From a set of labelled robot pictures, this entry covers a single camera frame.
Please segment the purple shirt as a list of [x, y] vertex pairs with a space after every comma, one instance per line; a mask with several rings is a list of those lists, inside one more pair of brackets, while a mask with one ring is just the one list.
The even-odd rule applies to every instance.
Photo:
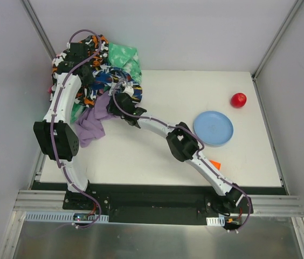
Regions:
[[93, 140], [105, 136], [105, 130], [102, 122], [116, 118], [116, 116], [107, 112], [111, 96], [104, 92], [98, 96], [93, 108], [85, 109], [84, 113], [75, 122], [75, 131], [79, 139], [80, 147], [87, 147]]

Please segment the orange black camouflage cloth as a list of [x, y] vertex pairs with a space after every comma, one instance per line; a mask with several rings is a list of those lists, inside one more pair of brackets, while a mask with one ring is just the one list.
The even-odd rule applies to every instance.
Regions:
[[90, 89], [90, 85], [95, 82], [93, 70], [95, 67], [104, 65], [108, 59], [108, 40], [103, 35], [90, 35], [79, 42], [69, 42], [66, 50], [60, 53], [61, 57], [57, 61], [57, 71], [54, 77], [61, 74], [79, 76], [81, 86], [78, 88], [74, 102], [84, 107], [93, 107], [96, 94]]

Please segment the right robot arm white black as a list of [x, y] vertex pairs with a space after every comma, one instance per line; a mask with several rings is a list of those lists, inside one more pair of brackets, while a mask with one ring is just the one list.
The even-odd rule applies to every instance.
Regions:
[[237, 184], [224, 177], [204, 156], [203, 143], [185, 123], [168, 124], [148, 115], [147, 110], [137, 107], [126, 93], [112, 94], [107, 111], [119, 116], [133, 127], [151, 131], [166, 139], [173, 157], [192, 166], [214, 188], [223, 207], [238, 207], [244, 197], [243, 191]]

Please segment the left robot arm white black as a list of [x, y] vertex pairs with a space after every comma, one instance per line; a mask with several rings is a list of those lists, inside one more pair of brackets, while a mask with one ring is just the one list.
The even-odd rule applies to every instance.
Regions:
[[70, 192], [82, 193], [88, 179], [76, 158], [79, 139], [70, 127], [74, 100], [80, 88], [94, 82], [91, 61], [100, 51], [85, 43], [68, 43], [68, 53], [56, 60], [56, 89], [47, 114], [33, 131], [42, 153], [60, 168]]

